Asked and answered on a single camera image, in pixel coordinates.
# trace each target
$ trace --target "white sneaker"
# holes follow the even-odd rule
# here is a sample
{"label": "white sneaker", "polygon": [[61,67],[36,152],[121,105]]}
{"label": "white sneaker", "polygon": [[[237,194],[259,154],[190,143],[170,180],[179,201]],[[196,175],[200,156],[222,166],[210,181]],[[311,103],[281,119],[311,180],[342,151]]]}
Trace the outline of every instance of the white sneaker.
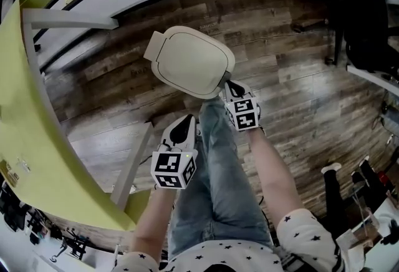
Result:
{"label": "white sneaker", "polygon": [[370,160],[370,156],[366,155],[363,160],[359,163],[359,167],[363,164],[364,161],[369,161]]}
{"label": "white sneaker", "polygon": [[321,172],[322,174],[325,174],[327,171],[330,170],[338,171],[341,168],[342,168],[341,163],[334,162],[333,164],[324,167]]}

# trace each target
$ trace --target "wooden floor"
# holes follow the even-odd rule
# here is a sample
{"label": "wooden floor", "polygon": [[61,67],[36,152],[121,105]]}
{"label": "wooden floor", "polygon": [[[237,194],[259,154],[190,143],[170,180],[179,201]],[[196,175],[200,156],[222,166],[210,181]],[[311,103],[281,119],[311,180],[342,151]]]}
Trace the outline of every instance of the wooden floor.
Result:
{"label": "wooden floor", "polygon": [[[160,1],[121,18],[118,29],[96,32],[71,49],[60,60],[75,61],[47,74],[47,91],[79,157],[109,192],[140,133],[140,122],[152,120],[156,128],[147,156],[168,124],[184,114],[198,114],[201,100],[161,83],[143,59],[153,31],[175,25],[197,29],[234,52],[233,78],[254,90],[262,109],[261,125],[289,165],[305,206],[322,216],[324,165],[343,165],[338,177],[347,197],[350,174],[361,158],[370,154],[374,169],[381,170],[393,150],[385,146],[390,134],[380,124],[372,129],[384,91],[350,75],[344,61],[338,67],[324,64],[334,46],[327,29],[296,34],[290,28],[326,14],[325,0]],[[246,137],[236,133],[235,139],[260,200],[261,186]],[[135,186],[153,184],[149,160],[140,167]],[[106,248],[126,245],[132,235],[78,228]]]}

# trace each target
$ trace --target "desk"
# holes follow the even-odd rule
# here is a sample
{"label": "desk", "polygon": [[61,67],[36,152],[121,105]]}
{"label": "desk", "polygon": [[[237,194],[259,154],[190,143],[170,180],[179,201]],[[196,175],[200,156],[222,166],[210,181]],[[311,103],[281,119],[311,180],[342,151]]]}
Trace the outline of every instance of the desk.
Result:
{"label": "desk", "polygon": [[[117,22],[40,9],[47,1],[17,0],[0,26],[0,171],[21,201],[42,211],[86,225],[132,230],[150,191],[130,195],[124,203],[127,214],[96,184],[61,130],[32,40],[33,29],[40,27],[113,29]],[[6,167],[15,174],[14,183]]]}

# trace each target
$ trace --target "yellow panel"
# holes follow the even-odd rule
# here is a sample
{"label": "yellow panel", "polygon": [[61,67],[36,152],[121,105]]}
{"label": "yellow panel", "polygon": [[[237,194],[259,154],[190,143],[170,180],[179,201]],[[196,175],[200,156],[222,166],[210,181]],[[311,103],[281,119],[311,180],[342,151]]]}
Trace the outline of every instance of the yellow panel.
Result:
{"label": "yellow panel", "polygon": [[[12,189],[22,201],[70,221],[132,230],[135,223],[100,189],[52,122],[32,77],[20,5],[40,7],[47,1],[17,0],[0,26],[0,160],[19,177]],[[147,201],[145,194],[137,197],[137,207],[130,209],[138,211],[131,216],[138,219]]]}

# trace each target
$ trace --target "black chair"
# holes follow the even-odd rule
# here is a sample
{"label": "black chair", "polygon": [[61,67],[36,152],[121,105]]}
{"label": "black chair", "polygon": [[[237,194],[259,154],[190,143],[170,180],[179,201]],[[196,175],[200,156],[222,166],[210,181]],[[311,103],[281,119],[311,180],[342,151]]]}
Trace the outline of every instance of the black chair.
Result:
{"label": "black chair", "polygon": [[385,0],[339,0],[337,11],[334,64],[344,38],[348,58],[356,68],[398,78],[399,53],[388,45],[388,37],[399,36],[399,27],[388,28]]}

